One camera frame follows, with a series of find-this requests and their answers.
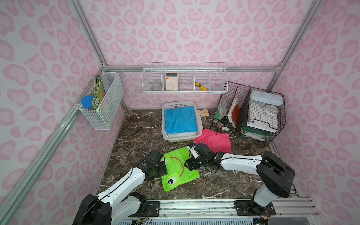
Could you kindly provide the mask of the blue raincoat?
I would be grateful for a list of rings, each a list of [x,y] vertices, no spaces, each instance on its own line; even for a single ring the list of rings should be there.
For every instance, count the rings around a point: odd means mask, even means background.
[[[167,109],[164,111],[164,118],[168,134],[198,132],[194,106]]]

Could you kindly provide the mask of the white raincoat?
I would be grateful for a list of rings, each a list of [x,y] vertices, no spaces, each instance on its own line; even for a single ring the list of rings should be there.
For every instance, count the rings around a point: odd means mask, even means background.
[[[169,134],[165,133],[167,138],[180,138],[180,137],[190,137],[190,136],[196,136],[197,132],[183,132],[183,133],[177,133],[177,134]]]

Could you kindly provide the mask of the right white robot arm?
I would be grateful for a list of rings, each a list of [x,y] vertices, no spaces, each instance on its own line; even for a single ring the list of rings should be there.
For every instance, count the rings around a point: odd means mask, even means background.
[[[257,175],[263,185],[253,194],[252,207],[267,207],[278,197],[291,195],[295,171],[272,152],[257,156],[240,156],[226,152],[215,153],[206,144],[191,142],[188,145],[189,159],[184,166],[190,170],[209,167],[218,171],[240,171]]]

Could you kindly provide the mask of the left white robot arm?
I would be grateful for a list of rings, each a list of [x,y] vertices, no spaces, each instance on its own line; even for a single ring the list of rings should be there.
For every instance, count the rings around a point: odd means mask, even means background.
[[[98,195],[87,195],[77,211],[74,225],[117,225],[129,216],[150,213],[147,198],[136,187],[167,175],[164,154],[152,151],[134,163],[130,171]]]

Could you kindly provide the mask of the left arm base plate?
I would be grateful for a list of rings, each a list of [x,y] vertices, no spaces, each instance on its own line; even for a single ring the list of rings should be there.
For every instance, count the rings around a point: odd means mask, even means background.
[[[142,203],[137,213],[129,217],[158,217],[160,210],[160,201],[149,201]]]

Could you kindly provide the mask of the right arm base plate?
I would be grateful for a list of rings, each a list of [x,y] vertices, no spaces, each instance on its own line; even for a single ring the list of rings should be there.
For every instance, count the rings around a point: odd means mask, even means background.
[[[276,211],[272,203],[266,207],[259,206],[251,200],[238,200],[233,204],[238,216],[275,216]]]

